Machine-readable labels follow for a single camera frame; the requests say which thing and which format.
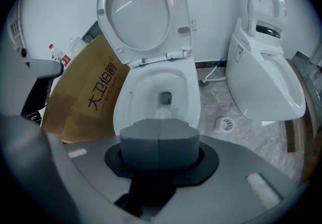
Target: smart toilet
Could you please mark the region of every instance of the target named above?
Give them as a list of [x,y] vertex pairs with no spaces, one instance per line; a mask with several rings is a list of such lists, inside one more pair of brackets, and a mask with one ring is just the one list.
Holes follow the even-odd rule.
[[197,127],[200,94],[186,0],[98,0],[98,23],[131,68],[114,109],[116,134],[146,118]]
[[228,51],[226,80],[242,114],[256,121],[304,115],[305,100],[280,40],[287,27],[284,0],[240,0],[241,15]]

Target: label on toilet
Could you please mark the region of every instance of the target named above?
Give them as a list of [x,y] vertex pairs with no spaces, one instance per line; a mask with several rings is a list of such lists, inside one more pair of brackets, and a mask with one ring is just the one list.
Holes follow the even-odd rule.
[[243,54],[243,51],[244,51],[244,49],[241,46],[238,45],[237,46],[236,53],[235,53],[235,56],[234,56],[234,58],[235,58],[235,60],[237,62],[239,62],[239,60],[240,60],[240,58],[241,58],[241,56]]

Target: toilet bowl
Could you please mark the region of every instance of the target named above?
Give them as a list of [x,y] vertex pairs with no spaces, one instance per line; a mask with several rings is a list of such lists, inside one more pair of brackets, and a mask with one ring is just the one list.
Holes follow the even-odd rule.
[[284,0],[240,0],[228,50],[226,80],[241,113],[284,121],[305,113],[304,93],[280,45],[287,27]]
[[114,109],[116,134],[146,118],[197,128],[200,94],[186,0],[98,0],[98,23],[131,69]]

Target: floor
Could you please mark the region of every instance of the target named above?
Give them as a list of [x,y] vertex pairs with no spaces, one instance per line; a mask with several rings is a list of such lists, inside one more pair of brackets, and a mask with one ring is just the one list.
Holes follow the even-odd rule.
[[[204,79],[210,71],[210,68],[198,69],[198,79]],[[224,75],[225,68],[220,67],[210,78],[220,78]],[[202,131],[204,135],[245,146],[281,170],[294,182],[299,182],[304,151],[287,152],[284,122],[262,126],[261,122],[245,118],[236,106],[226,81],[210,82],[206,87],[200,88],[200,98],[204,111],[205,128]],[[215,132],[215,120],[221,116],[233,119],[234,128],[231,133]]]

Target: white wall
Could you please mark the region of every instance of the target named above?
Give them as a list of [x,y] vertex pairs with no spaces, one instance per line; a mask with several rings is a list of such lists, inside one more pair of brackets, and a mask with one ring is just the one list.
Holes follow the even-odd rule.
[[[285,56],[297,50],[310,56],[321,35],[321,23],[308,0],[286,0],[289,28],[282,42]],[[239,0],[188,0],[196,61],[226,58],[239,15]],[[67,50],[69,38],[82,36],[96,21],[96,0],[22,0],[22,27],[34,58],[50,59],[50,43]]]

